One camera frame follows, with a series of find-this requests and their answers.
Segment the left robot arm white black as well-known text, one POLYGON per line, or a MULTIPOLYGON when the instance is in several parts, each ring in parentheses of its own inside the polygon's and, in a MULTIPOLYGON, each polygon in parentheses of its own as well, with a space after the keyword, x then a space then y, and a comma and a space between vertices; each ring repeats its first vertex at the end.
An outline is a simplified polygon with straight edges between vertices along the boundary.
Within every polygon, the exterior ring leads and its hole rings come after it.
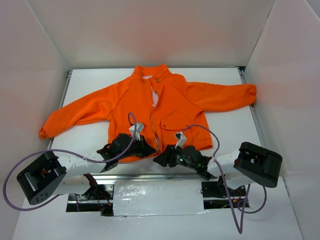
POLYGON ((126 133, 119 134, 111 143, 87 157, 57 156, 53 151, 41 154, 16 177, 30 205, 37 205, 52 195, 66 194, 62 186, 66 180, 85 174, 99 174, 109 171, 118 162, 128 157, 144 159, 154 154, 143 135, 139 139, 126 133))

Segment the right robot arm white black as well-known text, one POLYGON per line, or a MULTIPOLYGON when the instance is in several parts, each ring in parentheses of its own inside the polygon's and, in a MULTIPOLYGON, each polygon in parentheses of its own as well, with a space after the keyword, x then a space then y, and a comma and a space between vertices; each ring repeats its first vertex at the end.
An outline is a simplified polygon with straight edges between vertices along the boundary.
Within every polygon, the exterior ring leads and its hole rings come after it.
POLYGON ((238 150, 217 158, 203 155, 193 145, 184 148, 168 145, 153 161, 162 167, 186 167, 206 181, 225 178, 218 182, 217 189, 221 195, 228 196, 235 189, 251 183, 266 188, 277 187, 283 157, 253 143, 243 142, 238 150))

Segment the orange zip jacket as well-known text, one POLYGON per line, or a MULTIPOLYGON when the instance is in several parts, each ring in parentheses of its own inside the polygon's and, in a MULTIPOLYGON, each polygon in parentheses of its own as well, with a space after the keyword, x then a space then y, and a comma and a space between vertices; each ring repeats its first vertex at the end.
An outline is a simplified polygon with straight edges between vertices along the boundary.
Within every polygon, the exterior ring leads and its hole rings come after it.
POLYGON ((108 141, 129 133, 129 113, 144 125, 146 142, 162 153, 183 131, 186 146, 213 147, 206 112, 228 112, 256 101, 253 84, 220 85, 188 82, 164 64, 136 66, 132 75, 94 91, 54 111, 39 130, 41 139, 54 138, 71 127, 108 121, 108 141))

